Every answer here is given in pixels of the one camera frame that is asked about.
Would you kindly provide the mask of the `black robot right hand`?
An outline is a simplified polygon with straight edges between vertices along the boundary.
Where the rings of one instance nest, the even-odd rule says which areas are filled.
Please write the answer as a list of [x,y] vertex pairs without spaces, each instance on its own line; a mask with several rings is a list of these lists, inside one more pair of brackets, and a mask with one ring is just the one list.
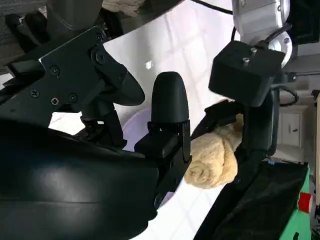
[[174,71],[155,79],[148,133],[134,151],[115,105],[138,106],[140,84],[104,48],[100,0],[49,0],[40,34],[0,91],[0,237],[129,240],[157,216],[191,157],[187,93]]

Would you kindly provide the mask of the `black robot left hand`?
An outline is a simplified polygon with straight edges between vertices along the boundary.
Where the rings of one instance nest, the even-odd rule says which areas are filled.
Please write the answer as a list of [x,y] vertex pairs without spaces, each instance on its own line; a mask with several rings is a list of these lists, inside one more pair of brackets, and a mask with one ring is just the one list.
[[275,153],[280,94],[268,92],[261,106],[223,100],[205,109],[191,135],[192,162],[184,180],[200,189],[234,183],[246,188],[261,160]]

